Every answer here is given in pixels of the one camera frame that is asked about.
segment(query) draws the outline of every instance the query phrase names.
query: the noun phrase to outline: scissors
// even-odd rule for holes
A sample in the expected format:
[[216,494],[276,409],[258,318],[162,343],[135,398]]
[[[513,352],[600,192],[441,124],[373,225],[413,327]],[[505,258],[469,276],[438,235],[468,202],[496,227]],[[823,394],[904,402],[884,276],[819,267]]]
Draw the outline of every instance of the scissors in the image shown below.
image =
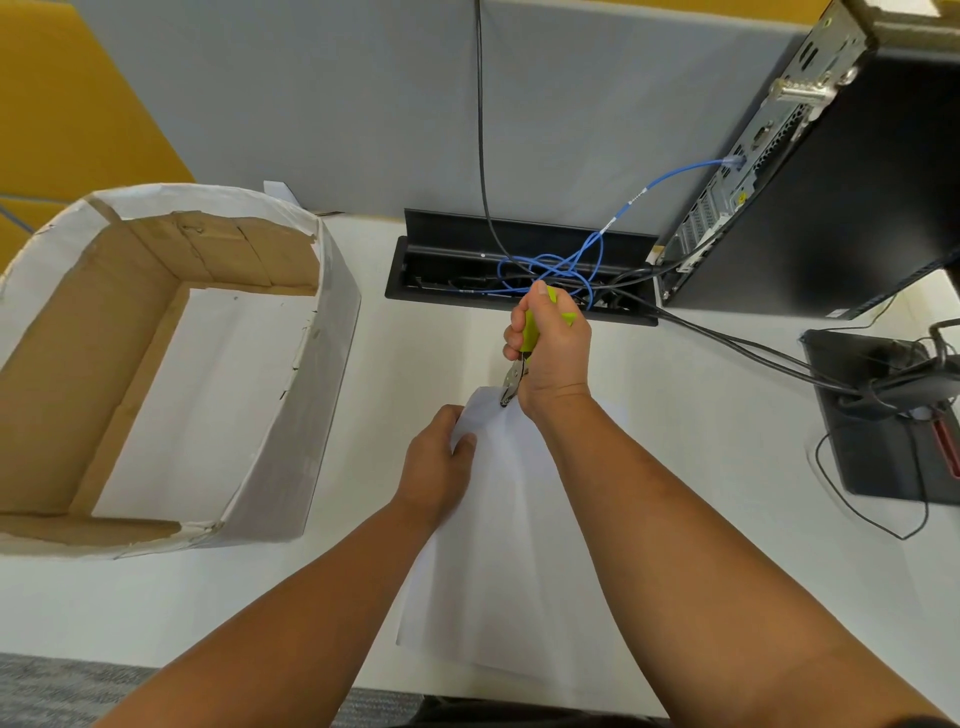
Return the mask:
[[[547,286],[547,293],[550,295],[550,301],[557,302],[557,289]],[[564,321],[568,326],[572,326],[577,318],[575,313],[562,314]],[[527,309],[527,320],[523,326],[523,344],[520,345],[520,358],[514,362],[514,365],[507,372],[507,377],[503,380],[503,396],[500,397],[500,406],[506,407],[516,397],[520,389],[520,382],[530,374],[530,354],[534,352],[534,347],[540,340],[540,330],[537,328],[537,322],[534,319],[533,311]]]

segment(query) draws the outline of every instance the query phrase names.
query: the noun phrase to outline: person's left hand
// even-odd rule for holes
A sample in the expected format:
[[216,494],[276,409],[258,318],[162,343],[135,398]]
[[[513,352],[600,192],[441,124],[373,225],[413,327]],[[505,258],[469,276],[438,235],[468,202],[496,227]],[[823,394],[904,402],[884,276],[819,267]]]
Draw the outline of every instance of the person's left hand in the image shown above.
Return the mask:
[[411,507],[436,528],[453,512],[467,491],[476,435],[464,435],[450,452],[450,433],[464,408],[445,404],[426,429],[410,443],[394,501]]

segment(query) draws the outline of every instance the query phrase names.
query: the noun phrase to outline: yellow wall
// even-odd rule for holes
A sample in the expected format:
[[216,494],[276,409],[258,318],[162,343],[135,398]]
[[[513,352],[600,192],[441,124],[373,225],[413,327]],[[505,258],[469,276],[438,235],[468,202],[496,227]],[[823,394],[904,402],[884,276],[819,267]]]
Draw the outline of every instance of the yellow wall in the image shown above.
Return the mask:
[[[0,0],[0,69],[0,205],[31,227],[96,189],[193,181],[70,5]],[[26,237],[0,216],[0,270]]]
[[602,0],[623,5],[815,25],[829,0]]

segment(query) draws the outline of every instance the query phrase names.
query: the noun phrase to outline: white paper-covered box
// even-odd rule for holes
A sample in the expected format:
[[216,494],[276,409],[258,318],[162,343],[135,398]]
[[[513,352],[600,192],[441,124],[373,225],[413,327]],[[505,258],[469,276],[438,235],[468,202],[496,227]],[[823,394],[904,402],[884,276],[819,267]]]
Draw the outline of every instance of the white paper-covered box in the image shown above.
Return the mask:
[[359,307],[323,222],[258,192],[64,210],[0,278],[0,552],[298,537]]

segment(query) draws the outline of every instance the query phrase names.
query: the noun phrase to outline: black computer case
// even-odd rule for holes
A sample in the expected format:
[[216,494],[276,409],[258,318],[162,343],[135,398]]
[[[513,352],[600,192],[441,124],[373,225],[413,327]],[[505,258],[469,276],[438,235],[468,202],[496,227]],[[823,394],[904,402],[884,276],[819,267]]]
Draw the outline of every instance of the black computer case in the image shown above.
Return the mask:
[[960,256],[960,4],[931,8],[830,5],[733,145],[744,168],[661,241],[684,259],[666,305],[850,319]]

